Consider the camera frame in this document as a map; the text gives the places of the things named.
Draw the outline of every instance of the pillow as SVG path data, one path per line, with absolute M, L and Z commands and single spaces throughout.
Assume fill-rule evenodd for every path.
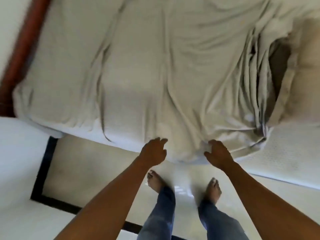
M 320 19 L 295 21 L 291 56 L 269 126 L 320 125 Z

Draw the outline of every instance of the wooden bed frame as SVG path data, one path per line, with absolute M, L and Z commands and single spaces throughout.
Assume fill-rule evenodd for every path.
M 0 83 L 0 117 L 15 117 L 12 92 L 21 82 L 36 45 L 51 0 L 32 0 L 13 53 Z

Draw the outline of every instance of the black floor border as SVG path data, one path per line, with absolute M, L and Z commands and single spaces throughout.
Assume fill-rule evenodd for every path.
M 48 144 L 47 144 L 45 153 L 43 155 L 43 159 L 38 171 L 37 178 L 33 186 L 30 199 L 38 203 L 44 204 L 46 206 L 50 206 L 52 208 L 76 215 L 82 209 L 81 207 L 42 195 L 43 186 L 45 184 L 45 180 L 48 175 L 48 171 L 50 168 L 50 164 L 54 155 L 54 150 L 56 148 L 57 142 L 58 142 L 58 139 L 55 139 L 53 137 L 50 137 L 48 140 Z M 141 229 L 142 229 L 141 225 L 128 222 L 128 221 L 126 221 L 122 227 L 122 230 L 132 232 L 135 234 L 139 234 Z M 177 236 L 172 236 L 171 240 L 185 240 L 185 239 Z

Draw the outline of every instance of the bare foot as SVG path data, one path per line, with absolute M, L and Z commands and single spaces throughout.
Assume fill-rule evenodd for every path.
M 219 187 L 219 181 L 214 177 L 210 180 L 207 190 L 205 191 L 205 198 L 210 200 L 214 205 L 218 202 L 222 191 Z
M 148 172 L 147 178 L 149 187 L 157 193 L 160 193 L 162 188 L 167 186 L 166 182 L 154 170 Z

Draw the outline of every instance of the jeans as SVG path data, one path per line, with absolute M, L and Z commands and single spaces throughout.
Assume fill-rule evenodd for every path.
M 170 240 L 175 206 L 174 192 L 169 187 L 164 187 L 137 240 Z M 202 200 L 198 213 L 207 230 L 208 240 L 249 240 L 239 222 L 219 211 L 210 201 Z

